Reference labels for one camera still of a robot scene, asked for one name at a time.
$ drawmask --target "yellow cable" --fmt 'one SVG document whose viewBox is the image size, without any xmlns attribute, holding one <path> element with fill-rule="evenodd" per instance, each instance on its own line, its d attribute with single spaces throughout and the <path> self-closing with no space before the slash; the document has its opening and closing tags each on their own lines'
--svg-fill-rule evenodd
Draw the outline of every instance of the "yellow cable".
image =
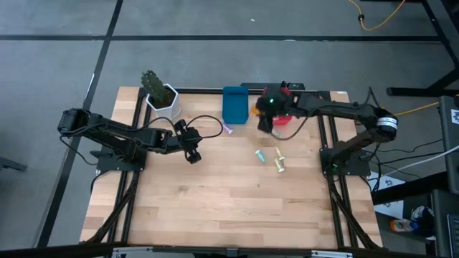
<svg viewBox="0 0 459 258">
<path fill-rule="evenodd" d="M 354 1 L 352 1 L 352 0 L 347 0 L 347 1 L 350 1 L 350 2 L 357 8 L 357 10 L 359 10 L 359 14 L 362 14 L 359 5 L 357 5 L 357 4 L 356 4 Z M 390 14 L 381 24 L 379 24 L 379 25 L 377 25 L 377 26 L 375 26 L 375 27 L 373 27 L 373 28 L 371 28 L 371 29 L 366 28 L 366 27 L 365 27 L 365 24 L 364 24 L 364 20 L 363 20 L 362 18 L 360 18 L 360 25 L 361 25 L 361 27 L 362 27 L 364 30 L 368 31 L 368 32 L 374 31 L 375 29 L 378 29 L 379 27 L 381 27 L 382 25 L 384 25 L 386 22 L 388 22 L 388 21 L 394 16 L 394 15 L 400 10 L 400 8 L 402 7 L 402 5 L 403 5 L 405 2 L 406 2 L 406 0 L 403 0 L 403 1 L 399 4 L 399 6 L 395 9 L 395 11 L 393 11 L 393 12 L 392 12 L 392 13 L 391 13 L 391 14 Z"/>
<path fill-rule="evenodd" d="M 436 106 L 436 105 L 438 105 L 438 102 L 435 102 L 435 103 L 432 103 L 432 104 L 429 104 L 429 105 L 425 105 L 425 106 L 422 106 L 422 107 L 418 107 L 418 108 L 415 108 L 415 109 L 412 109 L 412 110 L 404 111 L 404 112 L 395 114 L 395 116 L 408 115 L 410 113 L 413 113 L 413 112 L 416 112 L 416 111 L 419 111 L 419 110 L 423 110 L 425 108 L 430 108 L 430 107 L 433 107 L 433 106 Z"/>
</svg>

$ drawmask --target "white cable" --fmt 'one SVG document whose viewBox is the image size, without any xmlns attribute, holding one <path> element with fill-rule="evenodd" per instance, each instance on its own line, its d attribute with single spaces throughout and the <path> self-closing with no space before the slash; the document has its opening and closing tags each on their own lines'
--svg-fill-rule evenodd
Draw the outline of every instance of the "white cable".
<svg viewBox="0 0 459 258">
<path fill-rule="evenodd" d="M 410 164 L 410 165 L 401 167 L 401 168 L 396 169 L 396 170 L 394 170 L 394 171 L 391 171 L 391 172 L 385 174 L 385 176 L 388 176 L 388 175 L 390 175 L 390 174 L 392 174 L 392 173 L 401 171 L 401 170 L 406 169 L 406 168 L 411 168 L 412 166 L 417 166 L 417 165 L 420 165 L 420 164 L 423 164 L 423 163 L 426 163 L 426 162 L 429 162 L 429 161 L 433 161 L 433 160 L 435 160 L 436 158 L 439 158 L 439 157 L 442 157 L 442 156 L 447 155 L 447 154 L 449 154 L 449 153 L 452 153 L 453 151 L 455 151 L 455 150 L 457 150 L 457 149 L 459 149 L 459 145 L 455 146 L 454 148 L 452 148 L 452 149 L 450 149 L 450 150 L 448 150 L 448 151 L 445 151 L 444 153 L 438 154 L 438 155 L 435 156 L 435 157 L 431 157 L 431 158 L 428 158 L 428 159 L 426 159 L 426 160 L 419 161 L 419 162 L 416 162 L 416 163 L 413 163 L 413 164 Z"/>
</svg>

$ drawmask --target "gray floor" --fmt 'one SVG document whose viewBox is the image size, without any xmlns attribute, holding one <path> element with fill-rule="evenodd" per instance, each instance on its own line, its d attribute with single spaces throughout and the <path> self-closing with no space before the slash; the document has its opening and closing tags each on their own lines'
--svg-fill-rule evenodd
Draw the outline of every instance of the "gray floor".
<svg viewBox="0 0 459 258">
<path fill-rule="evenodd" d="M 397 6 L 358 3 L 369 27 Z M 431 4 L 456 48 L 456 32 L 444 10 L 436 2 Z M 0 34 L 105 34 L 114 6 L 115 0 L 0 0 Z M 385 27 L 372 33 L 362 31 L 356 17 L 355 7 L 346 0 L 132 0 L 123 4 L 115 34 L 435 33 L 419 4 L 406 4 Z M 60 114 L 81 106 L 101 46 L 102 42 L 0 42 L 0 156 L 29 165 L 25 173 L 0 173 L 0 249 L 34 246 L 65 154 L 56 131 Z M 355 101 L 362 101 L 372 86 L 380 103 L 398 113 L 436 100 L 388 97 L 385 87 L 427 87 L 452 68 L 443 46 L 431 43 L 112 42 L 91 110 L 109 117 L 118 87 L 139 86 L 141 72 L 152 69 L 174 87 L 286 80 L 303 82 L 311 90 L 345 90 Z M 439 138 L 439 117 L 432 108 L 402 117 L 398 139 L 381 149 L 410 148 Z M 95 149 L 99 147 L 86 140 L 79 148 L 87 156 Z M 439 143 L 420 153 L 442 149 Z M 402 156 L 382 153 L 380 158 Z M 441 161 L 407 172 L 427 176 L 439 171 L 438 166 L 443 166 Z M 94 170 L 75 160 L 51 245 L 77 243 Z M 383 233 L 383 242 L 398 251 L 423 249 L 389 233 Z"/>
</svg>

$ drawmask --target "red object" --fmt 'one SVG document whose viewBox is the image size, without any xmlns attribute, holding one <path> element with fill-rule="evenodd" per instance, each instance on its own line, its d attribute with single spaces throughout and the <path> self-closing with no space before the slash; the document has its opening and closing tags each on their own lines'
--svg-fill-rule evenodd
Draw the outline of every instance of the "red object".
<svg viewBox="0 0 459 258">
<path fill-rule="evenodd" d="M 287 96 L 290 94 L 290 90 L 287 89 L 286 87 L 282 87 L 280 90 L 282 90 Z M 292 117 L 289 115 L 278 115 L 277 117 L 273 118 L 273 125 L 287 125 L 288 122 L 292 120 Z"/>
</svg>

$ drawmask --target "wooden tabletop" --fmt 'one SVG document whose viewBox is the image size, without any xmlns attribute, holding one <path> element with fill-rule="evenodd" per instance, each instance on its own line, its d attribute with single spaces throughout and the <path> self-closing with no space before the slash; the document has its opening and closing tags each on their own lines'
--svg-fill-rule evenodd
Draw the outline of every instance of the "wooden tabletop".
<svg viewBox="0 0 459 258">
<path fill-rule="evenodd" d="M 112 119 L 130 125 L 137 87 L 120 87 Z M 250 103 L 258 96 L 251 95 Z M 332 100 L 348 102 L 346 92 L 331 92 Z M 222 117 L 221 95 L 180 94 L 181 117 Z M 145 112 L 142 107 L 141 119 Z M 276 129 L 290 135 L 301 120 Z M 328 119 L 325 119 L 331 142 Z M 292 140 L 279 141 L 257 130 L 258 119 L 232 126 L 217 138 L 204 139 L 198 151 L 202 160 L 191 165 L 182 152 L 149 153 L 141 173 L 128 243 L 195 247 L 336 248 L 331 201 L 321 174 L 321 147 L 317 118 L 311 118 Z M 219 124 L 203 118 L 192 123 L 200 135 L 217 133 Z M 152 128 L 170 128 L 155 122 Z M 336 119 L 340 140 L 356 135 L 354 122 Z M 274 164 L 275 146 L 286 157 L 285 172 Z M 262 163 L 255 151 L 267 158 Z M 101 176 L 94 185 L 81 240 L 89 239 L 113 210 L 119 171 Z M 357 221 L 382 245 L 369 187 L 356 176 L 347 176 L 351 207 Z M 120 239 L 121 214 L 115 239 Z M 344 240 L 349 245 L 346 220 L 341 214 Z"/>
</svg>

